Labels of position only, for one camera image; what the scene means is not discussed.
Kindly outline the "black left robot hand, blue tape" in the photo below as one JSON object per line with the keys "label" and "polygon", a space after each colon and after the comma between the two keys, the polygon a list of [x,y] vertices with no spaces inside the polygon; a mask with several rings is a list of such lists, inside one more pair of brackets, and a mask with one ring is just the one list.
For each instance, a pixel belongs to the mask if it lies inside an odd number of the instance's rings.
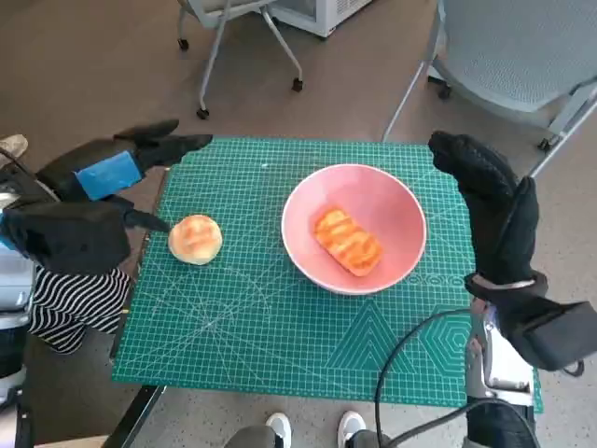
{"label": "black left robot hand, blue tape", "polygon": [[150,169],[170,168],[214,139],[205,133],[176,134],[178,125],[178,119],[166,119],[91,140],[48,163],[37,178],[63,202],[111,203],[122,211],[125,227],[167,233],[167,223],[118,194],[144,180]]}

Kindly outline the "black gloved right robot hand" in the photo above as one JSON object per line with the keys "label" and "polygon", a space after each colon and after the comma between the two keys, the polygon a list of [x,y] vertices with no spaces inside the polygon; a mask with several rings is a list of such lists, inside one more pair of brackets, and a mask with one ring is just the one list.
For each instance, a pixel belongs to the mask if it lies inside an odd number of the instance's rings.
{"label": "black gloved right robot hand", "polygon": [[532,280],[535,181],[517,178],[503,155],[466,134],[435,131],[428,146],[434,166],[455,179],[465,200],[476,274],[495,285]]}

